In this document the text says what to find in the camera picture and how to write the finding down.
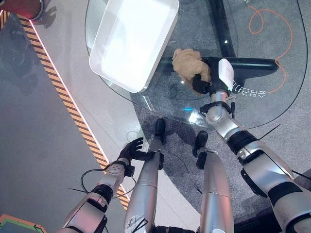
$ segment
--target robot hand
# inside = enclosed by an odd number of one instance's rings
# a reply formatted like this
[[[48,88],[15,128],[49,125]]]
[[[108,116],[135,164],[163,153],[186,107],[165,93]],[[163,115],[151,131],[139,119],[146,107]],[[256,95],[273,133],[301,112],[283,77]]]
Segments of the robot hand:
[[[140,151],[142,149],[143,144],[143,138],[137,138],[133,140],[132,142],[128,143],[123,150],[121,150],[120,155],[118,157],[118,160],[121,158],[128,159],[129,163],[131,164],[132,159],[135,160],[149,160],[152,159],[154,156],[154,153],[150,152],[143,152]]]

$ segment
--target black cable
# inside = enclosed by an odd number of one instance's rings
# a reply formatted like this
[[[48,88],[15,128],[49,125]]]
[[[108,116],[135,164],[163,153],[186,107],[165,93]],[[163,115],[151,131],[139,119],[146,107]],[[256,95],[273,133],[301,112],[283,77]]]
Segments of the black cable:
[[[70,189],[70,190],[75,190],[75,191],[78,191],[78,192],[83,192],[83,193],[86,193],[86,194],[89,193],[89,192],[87,191],[87,189],[85,188],[85,186],[84,186],[84,182],[83,182],[84,176],[87,175],[87,174],[90,173],[90,172],[93,172],[93,171],[105,171],[105,170],[107,170],[109,167],[110,167],[110,164],[107,165],[105,168],[102,168],[102,169],[91,169],[91,170],[88,170],[88,171],[86,171],[85,173],[83,173],[82,176],[81,176],[81,178],[80,178],[80,183],[81,183],[81,187],[83,188],[84,191],[83,191],[83,190],[79,190],[79,189],[75,189],[75,188],[69,188],[69,189]],[[122,197],[122,196],[124,196],[124,195],[126,195],[126,194],[132,192],[132,191],[134,190],[134,188],[135,188],[135,185],[134,185],[134,187],[133,187],[130,191],[128,191],[128,192],[126,192],[126,193],[124,193],[124,194],[122,194],[122,195],[116,196],[116,197],[114,197],[114,198],[112,198],[112,199]]]
[[[107,233],[109,233],[107,226],[105,226],[105,229],[106,229]]]
[[[198,188],[198,186],[196,185],[196,183],[195,183],[194,180],[192,179],[192,177],[191,177],[191,175],[190,175],[190,172],[189,172],[189,170],[188,170],[188,167],[187,167],[186,163],[185,163],[181,158],[179,158],[177,155],[175,155],[175,154],[172,154],[172,155],[175,156],[177,159],[179,159],[179,160],[184,164],[184,167],[185,167],[185,169],[186,169],[186,171],[187,171],[187,174],[189,175],[190,180],[192,181],[193,186],[194,186],[195,189],[202,195],[202,191]]]
[[[106,171],[108,168],[110,167],[110,164],[108,164],[105,168],[103,169],[91,169],[91,170],[88,170],[86,171],[85,173],[82,174],[81,178],[80,178],[80,184],[81,184],[81,187],[83,188],[83,190],[86,192],[86,193],[89,193],[87,191],[87,189],[84,187],[84,184],[83,184],[83,178],[86,174],[90,173],[90,172],[93,172],[93,171]]]
[[[138,231],[140,228],[146,226],[148,223],[147,219],[143,219],[135,228],[134,230],[132,231],[132,233],[135,233],[136,231]]]
[[[281,124],[278,124],[273,129],[271,129],[268,133],[266,133],[264,136],[262,136],[259,140],[262,140],[265,136],[267,136],[269,133],[271,133],[273,130],[275,130],[277,127],[279,127]]]
[[[80,189],[75,189],[75,188],[68,188],[70,190],[74,190],[74,191],[78,191],[78,192],[82,192],[82,193],[87,193],[86,191],[80,190]]]
[[[306,179],[308,179],[308,180],[311,180],[311,177],[305,176],[304,174],[301,174],[301,173],[296,172],[296,171],[294,171],[294,170],[292,170],[292,172],[293,172],[293,173],[296,173],[297,175],[302,176],[302,177],[304,177],[304,178],[306,178]]]
[[[126,192],[126,193],[124,193],[124,194],[122,194],[122,195],[119,195],[119,196],[116,196],[116,197],[114,197],[114,198],[119,198],[119,197],[122,197],[122,196],[124,196],[124,195],[126,195],[126,194],[128,194],[128,193],[130,193],[130,192],[132,192],[133,190],[134,190],[134,188],[135,188],[135,185],[134,185],[134,187],[130,190],[130,191],[128,191],[128,192]]]

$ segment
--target wire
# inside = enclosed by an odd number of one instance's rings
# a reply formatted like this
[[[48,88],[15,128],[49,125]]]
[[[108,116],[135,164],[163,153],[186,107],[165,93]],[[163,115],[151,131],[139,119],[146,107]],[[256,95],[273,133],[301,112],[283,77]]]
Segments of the wire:
[[[267,136],[269,133],[271,133],[273,130],[275,130],[277,127],[279,127],[281,124],[278,124],[273,129],[271,129],[268,133],[266,133],[264,136],[262,136],[259,140],[262,140],[265,136]]]
[[[107,233],[109,233],[107,226],[105,226],[105,229],[106,229]]]
[[[74,191],[78,191],[78,192],[82,192],[82,193],[87,193],[86,191],[80,190],[80,189],[75,189],[75,188],[68,188],[70,190],[74,190]]]
[[[134,187],[133,187],[130,191],[128,191],[128,192],[126,192],[126,193],[124,193],[124,194],[122,194],[122,195],[116,196],[116,197],[114,197],[114,198],[119,198],[119,197],[122,197],[122,196],[124,196],[124,195],[126,195],[126,194],[132,192],[132,191],[134,190],[134,188],[135,188],[135,185],[134,185]]]
[[[264,19],[263,19],[263,16],[261,15],[261,12],[263,11],[268,11],[268,12],[271,12],[277,16],[279,16],[286,24],[287,24],[287,27],[288,29],[290,30],[290,42],[289,42],[289,45],[287,47],[287,49],[285,50],[285,52],[283,52],[280,56],[278,56],[275,60],[275,63],[276,65],[283,71],[284,73],[284,79],[281,83],[281,85],[277,88],[275,88],[274,90],[272,91],[268,91],[268,93],[273,93],[277,90],[279,90],[285,83],[286,79],[287,79],[287,73],[284,69],[284,67],[282,67],[280,64],[279,64],[279,59],[282,58],[284,55],[287,54],[287,52],[290,50],[291,46],[292,46],[292,43],[293,43],[293,31],[292,31],[292,28],[290,26],[290,24],[288,23],[288,21],[281,15],[279,14],[278,12],[274,11],[274,10],[271,10],[271,9],[260,9],[260,10],[257,10],[255,7],[251,6],[251,5],[247,5],[249,8],[253,9],[255,12],[253,13],[251,19],[249,20],[249,24],[248,24],[248,29],[249,31],[251,32],[251,34],[255,35],[255,34],[258,34],[262,31],[263,27],[264,27]],[[259,15],[260,16],[260,19],[261,19],[261,27],[258,31],[254,32],[252,29],[251,29],[251,26],[252,26],[252,22],[253,22],[253,19],[256,15]]]
[[[85,175],[87,175],[88,173],[90,172],[93,172],[93,171],[106,171],[108,168],[110,167],[110,164],[108,164],[105,168],[103,169],[91,169],[91,170],[88,170],[86,171],[85,173],[82,174],[81,178],[80,178],[80,184],[81,184],[81,187],[83,188],[83,190],[86,192],[86,193],[89,193],[87,191],[87,189],[84,187],[84,184],[83,184],[83,178]]]
[[[81,176],[81,178],[80,178],[80,184],[81,184],[81,187],[83,188],[83,190],[79,190],[79,189],[75,189],[75,188],[68,188],[68,189],[74,190],[74,191],[78,191],[78,192],[83,192],[83,193],[88,194],[89,192],[88,192],[87,189],[85,188],[84,182],[83,182],[84,176],[87,175],[88,173],[94,172],[94,171],[105,171],[105,170],[107,170],[109,167],[110,167],[110,164],[108,164],[105,168],[102,168],[102,169],[91,169],[91,170],[88,170],[88,171],[86,171],[85,173],[83,173],[82,176]],[[112,199],[119,198],[119,197],[122,197],[122,196],[124,196],[124,195],[126,195],[126,194],[129,194],[130,192],[132,192],[132,191],[134,190],[134,188],[135,188],[135,185],[134,185],[134,187],[133,187],[130,191],[128,191],[128,192],[126,192],[126,193],[123,193],[123,194],[121,194],[121,195],[119,195],[119,196],[116,196],[116,197],[114,197],[114,198],[112,198]]]
[[[292,170],[292,172],[293,172],[293,173],[296,173],[297,175],[302,176],[302,177],[304,177],[304,178],[306,178],[306,179],[308,179],[308,180],[311,180],[311,177],[305,176],[305,175],[303,175],[303,174],[301,174],[301,173],[299,173],[299,172],[297,172],[297,171]]]
[[[184,167],[185,167],[185,169],[186,169],[186,171],[187,171],[187,174],[189,175],[190,180],[192,181],[193,186],[194,186],[195,189],[202,195],[202,191],[198,188],[198,186],[196,185],[196,183],[195,183],[194,180],[192,179],[192,177],[191,177],[191,175],[190,175],[190,172],[189,172],[189,170],[188,170],[188,167],[187,167],[186,163],[185,163],[181,158],[179,158],[177,155],[175,155],[175,154],[172,154],[172,155],[175,156],[177,159],[179,159],[179,160],[184,164]]]

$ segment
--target orange cable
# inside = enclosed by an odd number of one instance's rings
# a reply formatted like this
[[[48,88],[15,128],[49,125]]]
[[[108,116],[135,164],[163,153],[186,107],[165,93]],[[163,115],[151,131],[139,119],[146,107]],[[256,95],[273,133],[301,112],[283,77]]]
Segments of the orange cable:
[[[257,10],[255,7],[253,7],[253,6],[251,6],[251,5],[247,5],[247,6],[248,6],[249,8],[252,8],[253,10],[255,10],[255,12],[253,13],[252,17],[250,18],[249,24],[248,24],[248,29],[249,29],[249,31],[251,32],[251,34],[258,34],[258,33],[260,33],[260,32],[263,30],[264,19],[263,19],[263,16],[262,16],[262,14],[261,14],[261,12],[263,12],[263,11],[268,11],[268,12],[271,12],[271,13],[273,13],[273,14],[279,16],[279,17],[287,24],[288,29],[290,30],[290,33],[291,33],[291,39],[290,39],[290,43],[289,43],[287,49],[286,49],[285,52],[283,52],[280,56],[278,56],[278,57],[276,58],[276,60],[275,60],[276,65],[277,65],[277,66],[283,71],[283,73],[284,73],[284,79],[283,79],[283,82],[281,83],[281,85],[280,85],[279,87],[277,87],[276,89],[274,89],[274,90],[272,90],[272,91],[268,91],[268,93],[273,93],[273,92],[279,90],[279,89],[284,85],[284,83],[285,83],[285,81],[286,81],[286,79],[287,79],[287,73],[286,73],[284,67],[282,67],[282,66],[279,64],[279,59],[280,59],[281,57],[283,57],[285,54],[287,54],[287,52],[290,50],[290,48],[291,48],[291,46],[292,46],[292,43],[293,43],[293,31],[292,31],[291,26],[290,26],[290,24],[288,23],[288,21],[287,21],[282,15],[280,15],[278,12],[276,12],[276,11],[274,11],[274,10],[271,10],[271,9],[260,9],[260,10]],[[252,22],[253,22],[254,17],[255,17],[257,14],[259,14],[260,19],[261,19],[261,27],[260,27],[260,29],[259,29],[257,32],[254,32],[254,31],[252,31],[252,29],[251,29],[251,25],[252,25]]]

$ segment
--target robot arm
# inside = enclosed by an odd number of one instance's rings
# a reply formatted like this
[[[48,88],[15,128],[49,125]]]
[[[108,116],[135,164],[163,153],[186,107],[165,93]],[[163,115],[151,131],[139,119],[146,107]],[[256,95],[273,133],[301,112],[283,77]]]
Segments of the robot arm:
[[[219,60],[212,58],[211,103],[201,108],[208,124],[236,154],[243,165],[242,177],[255,194],[268,197],[284,232],[309,232],[311,192],[294,183],[292,170],[267,145],[229,117],[230,94],[218,77]]]
[[[105,213],[125,176],[133,176],[132,159],[148,160],[152,154],[139,151],[143,138],[138,138],[121,151],[119,158],[106,170],[103,178],[68,214],[63,229],[57,233],[102,233],[107,223]]]

